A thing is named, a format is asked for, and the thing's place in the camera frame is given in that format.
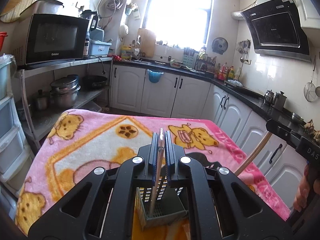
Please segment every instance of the white cabinet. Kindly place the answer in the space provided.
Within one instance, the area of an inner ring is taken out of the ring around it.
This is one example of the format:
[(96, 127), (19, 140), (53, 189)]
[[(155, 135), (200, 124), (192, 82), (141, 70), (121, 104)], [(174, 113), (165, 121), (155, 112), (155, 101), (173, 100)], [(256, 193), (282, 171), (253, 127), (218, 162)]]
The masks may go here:
[(265, 175), (272, 188), (291, 210), (306, 164), (306, 160), (288, 145)]
[[(252, 111), (247, 120), (247, 123), (244, 126), (243, 131), (236, 141), (236, 144), (241, 150), (249, 155), (257, 147), (266, 133), (266, 121)], [(280, 144), (282, 145), (282, 147), (277, 150), (275, 156), (273, 156), (272, 158), (272, 162), (269, 163), (269, 160), (271, 159), (273, 153), (280, 146)], [(263, 175), (265, 175), (277, 161), (286, 145), (287, 143), (284, 140), (275, 135), (271, 136), (265, 147), (253, 160), (253, 163), (259, 168)]]
[(145, 79), (141, 113), (170, 117), (179, 85), (179, 75), (164, 73), (158, 83)]
[(214, 84), (211, 84), (200, 118), (210, 120), (217, 124), (223, 110), (221, 103), (223, 99), (226, 99), (227, 94), (228, 93), (224, 90), (218, 88)]
[(179, 87), (173, 104), (172, 118), (200, 118), (207, 99), (210, 83), (180, 77)]
[(146, 70), (114, 65), (112, 80), (112, 107), (140, 112)]
[(231, 95), (227, 96), (222, 103), (222, 107), (218, 126), (235, 142), (238, 140), (252, 110)]
[(296, 0), (301, 27), (315, 47), (320, 47), (320, 15), (311, 0)]

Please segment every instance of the utensil holder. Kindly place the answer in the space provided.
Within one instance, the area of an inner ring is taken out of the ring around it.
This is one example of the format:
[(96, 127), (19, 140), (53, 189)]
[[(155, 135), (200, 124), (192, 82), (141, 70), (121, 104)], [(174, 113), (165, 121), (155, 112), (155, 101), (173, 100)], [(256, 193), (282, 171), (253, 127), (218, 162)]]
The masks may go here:
[(182, 220), (188, 216), (188, 211), (185, 209), (182, 201), (178, 196), (182, 193), (183, 188), (170, 188), (167, 186), (165, 169), (161, 169), (161, 176), (157, 186), (158, 193), (156, 196), (155, 208), (153, 215), (149, 216), (149, 207), (151, 200), (151, 188), (138, 188), (136, 190), (135, 206), (138, 211), (140, 225), (144, 228), (151, 228), (171, 224), (175, 221)]

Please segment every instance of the kettle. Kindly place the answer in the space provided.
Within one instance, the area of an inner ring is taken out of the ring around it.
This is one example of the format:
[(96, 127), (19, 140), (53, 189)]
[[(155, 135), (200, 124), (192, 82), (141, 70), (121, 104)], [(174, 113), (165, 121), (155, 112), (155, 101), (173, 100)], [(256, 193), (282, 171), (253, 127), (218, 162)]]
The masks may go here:
[(279, 111), (282, 111), (285, 100), (287, 99), (287, 97), (284, 96), (283, 94), (284, 92), (282, 91), (280, 91), (280, 93), (276, 93), (272, 101), (273, 107)]
[(273, 102), (273, 96), (274, 92), (272, 92), (272, 90), (267, 90), (267, 92), (264, 94), (264, 103), (270, 106)]

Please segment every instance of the microwave door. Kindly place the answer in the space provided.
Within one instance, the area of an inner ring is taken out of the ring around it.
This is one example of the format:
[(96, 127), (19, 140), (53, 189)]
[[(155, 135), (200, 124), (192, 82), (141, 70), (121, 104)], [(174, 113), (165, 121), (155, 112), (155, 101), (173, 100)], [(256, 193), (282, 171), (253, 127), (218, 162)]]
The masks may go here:
[(252, 20), (261, 46), (285, 46), (299, 48), (299, 38), (288, 12), (273, 14)]
[(28, 33), (26, 64), (83, 58), (88, 22), (65, 15), (34, 14)]

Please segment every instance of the hose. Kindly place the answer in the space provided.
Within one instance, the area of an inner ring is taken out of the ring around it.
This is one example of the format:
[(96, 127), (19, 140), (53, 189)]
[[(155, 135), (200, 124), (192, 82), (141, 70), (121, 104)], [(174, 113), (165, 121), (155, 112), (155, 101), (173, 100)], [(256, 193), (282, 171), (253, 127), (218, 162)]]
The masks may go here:
[(241, 13), (242, 13), (243, 11), (248, 10), (248, 9), (250, 9), (250, 8), (252, 8), (252, 7), (255, 7), (255, 6), (257, 6), (257, 5), (258, 5), (258, 0), (255, 0), (255, 2), (252, 3), (252, 4), (250, 4), (248, 7), (244, 8), (244, 9), (242, 9), (242, 10), (240, 10), (240, 11), (232, 12), (232, 13), (231, 13), (231, 17), (232, 17), (233, 19), (235, 19), (235, 20), (244, 20), (244, 18), (243, 18), (243, 16), (242, 16)]

